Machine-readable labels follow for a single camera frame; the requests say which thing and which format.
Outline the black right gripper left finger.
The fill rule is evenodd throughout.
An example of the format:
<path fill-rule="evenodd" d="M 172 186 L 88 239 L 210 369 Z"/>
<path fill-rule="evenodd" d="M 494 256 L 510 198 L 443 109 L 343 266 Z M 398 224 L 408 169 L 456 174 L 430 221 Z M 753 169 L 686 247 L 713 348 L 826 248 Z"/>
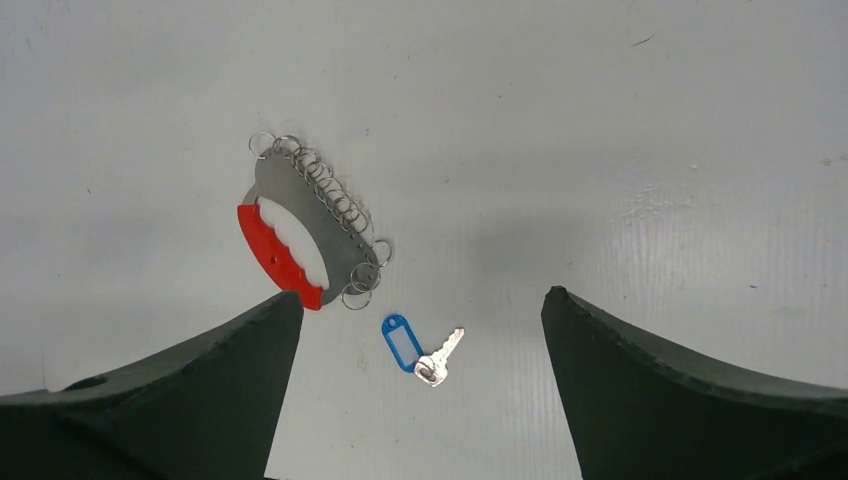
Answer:
<path fill-rule="evenodd" d="M 279 293 L 147 358 L 1 399 L 5 479 L 260 479 L 304 310 Z"/>

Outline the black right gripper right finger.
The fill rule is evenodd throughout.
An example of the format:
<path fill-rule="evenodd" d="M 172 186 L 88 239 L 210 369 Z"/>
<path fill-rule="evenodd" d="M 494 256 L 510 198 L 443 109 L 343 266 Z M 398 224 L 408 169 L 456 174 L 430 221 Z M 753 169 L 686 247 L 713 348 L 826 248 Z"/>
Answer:
<path fill-rule="evenodd" d="M 843 479 L 847 393 L 706 356 L 555 286 L 545 340 L 585 479 Z"/>

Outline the metal key holder red handle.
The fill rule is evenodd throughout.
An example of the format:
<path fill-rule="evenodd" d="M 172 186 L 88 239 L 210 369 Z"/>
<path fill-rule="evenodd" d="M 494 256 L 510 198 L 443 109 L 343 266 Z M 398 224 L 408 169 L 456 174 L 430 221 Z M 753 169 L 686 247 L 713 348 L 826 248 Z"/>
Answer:
<path fill-rule="evenodd" d="M 248 140 L 254 183 L 237 207 L 241 233 L 281 290 L 318 311 L 336 300 L 367 307 L 394 249 L 320 153 L 292 135 Z"/>

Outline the silver key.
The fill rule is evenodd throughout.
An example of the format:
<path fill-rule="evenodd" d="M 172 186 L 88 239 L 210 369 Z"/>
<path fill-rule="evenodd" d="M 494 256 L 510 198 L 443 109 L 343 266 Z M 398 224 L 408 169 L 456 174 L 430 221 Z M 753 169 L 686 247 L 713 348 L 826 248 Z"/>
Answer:
<path fill-rule="evenodd" d="M 439 349 L 429 355 L 421 356 L 416 361 L 413 370 L 414 375 L 431 387 L 441 385 L 448 376 L 448 359 L 464 334 L 464 328 L 455 328 Z"/>

